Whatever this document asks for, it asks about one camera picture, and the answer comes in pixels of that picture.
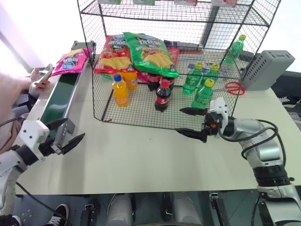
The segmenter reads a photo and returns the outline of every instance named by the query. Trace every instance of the scissors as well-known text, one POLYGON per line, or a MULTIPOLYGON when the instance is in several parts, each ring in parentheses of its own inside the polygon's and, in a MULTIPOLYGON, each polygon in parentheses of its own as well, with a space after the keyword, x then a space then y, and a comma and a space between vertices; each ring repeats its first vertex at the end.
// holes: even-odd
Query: scissors
POLYGON ((241 87, 240 82, 237 81, 231 81, 226 83, 225 88, 222 89, 214 89, 213 91, 225 91, 227 93, 230 93, 232 95, 244 95, 246 90, 241 87))

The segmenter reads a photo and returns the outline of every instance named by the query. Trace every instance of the hand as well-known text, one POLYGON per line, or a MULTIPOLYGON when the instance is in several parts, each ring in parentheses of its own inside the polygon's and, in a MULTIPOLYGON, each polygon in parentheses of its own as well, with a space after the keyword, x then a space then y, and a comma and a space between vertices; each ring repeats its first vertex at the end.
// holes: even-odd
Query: hand
POLYGON ((30 79, 31 79, 32 83, 35 85, 35 90, 42 91, 50 82, 48 81, 48 79, 36 81, 37 79, 39 79, 39 76, 40 76, 39 69, 34 68, 30 75, 30 79))

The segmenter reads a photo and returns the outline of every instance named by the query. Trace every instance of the plastic bottle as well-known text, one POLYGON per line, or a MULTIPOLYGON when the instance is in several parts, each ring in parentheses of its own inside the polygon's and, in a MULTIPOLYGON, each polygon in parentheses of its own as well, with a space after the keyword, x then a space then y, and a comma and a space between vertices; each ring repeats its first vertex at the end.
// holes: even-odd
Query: plastic bottle
POLYGON ((214 80, 207 79, 204 86, 200 86, 197 90, 194 100, 191 104, 191 107, 197 108, 207 108, 208 103, 210 102, 213 91, 212 86, 214 85, 214 80))
POLYGON ((157 89, 157 98, 155 102, 155 108, 157 111, 164 112, 168 107, 168 102, 170 99, 171 90, 169 88, 169 81, 163 79, 161 86, 157 89))
POLYGON ((162 79, 169 80, 169 88, 170 88, 170 90, 173 90, 175 78, 162 76, 162 79))
POLYGON ((236 61, 236 59, 239 57, 241 51, 244 49, 244 40, 246 39, 246 36, 244 34, 241 34, 239 39, 233 43, 233 45, 230 48, 230 51, 226 55, 224 62, 228 63, 230 65, 233 65, 236 61))
POLYGON ((121 79, 120 74, 114 75, 114 97, 117 105, 119 107, 125 107, 128 105, 128 91, 127 91, 127 84, 125 81, 121 79))
POLYGON ((161 78, 160 74, 149 73, 147 75, 147 80, 148 80, 147 86, 149 87, 150 91, 158 89, 158 87, 160 86, 160 78, 161 78))
POLYGON ((220 66, 218 64, 213 64, 211 69, 202 77, 200 87, 204 86, 204 83, 207 79, 212 79, 214 82, 216 82, 218 80, 218 69, 220 69, 220 66))
POLYGON ((135 72, 126 72, 120 73, 124 77, 124 81, 127 84, 127 87, 131 90, 134 90, 138 86, 137 73, 135 72))
POLYGON ((191 94, 197 88, 201 80, 203 64, 196 63, 195 67, 188 72, 185 84, 183 85, 183 93, 191 94))

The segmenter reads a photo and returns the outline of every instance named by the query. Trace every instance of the red scissors handle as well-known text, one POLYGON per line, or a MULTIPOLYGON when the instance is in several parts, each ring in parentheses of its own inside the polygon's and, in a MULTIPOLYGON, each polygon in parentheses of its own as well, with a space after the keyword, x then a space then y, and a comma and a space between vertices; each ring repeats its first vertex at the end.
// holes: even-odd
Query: red scissors handle
POLYGON ((246 90, 244 88, 241 87, 241 84, 240 82, 237 82, 237 81, 231 81, 231 82, 228 82, 226 85, 225 85, 225 88, 227 89, 227 92, 230 93, 230 94, 233 94, 233 95, 244 95, 246 90))

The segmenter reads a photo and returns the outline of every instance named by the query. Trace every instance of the orange juice bottle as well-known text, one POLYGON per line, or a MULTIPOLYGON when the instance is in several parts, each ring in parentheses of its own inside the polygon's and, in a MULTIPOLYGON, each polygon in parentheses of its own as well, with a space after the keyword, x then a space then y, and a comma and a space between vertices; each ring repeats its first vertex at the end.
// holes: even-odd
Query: orange juice bottle
POLYGON ((138 86, 137 73, 135 72, 121 72, 120 73, 130 90, 134 90, 138 86))
POLYGON ((113 83, 114 97, 119 107, 128 105, 128 91, 127 84, 122 80, 120 74, 114 75, 113 83))

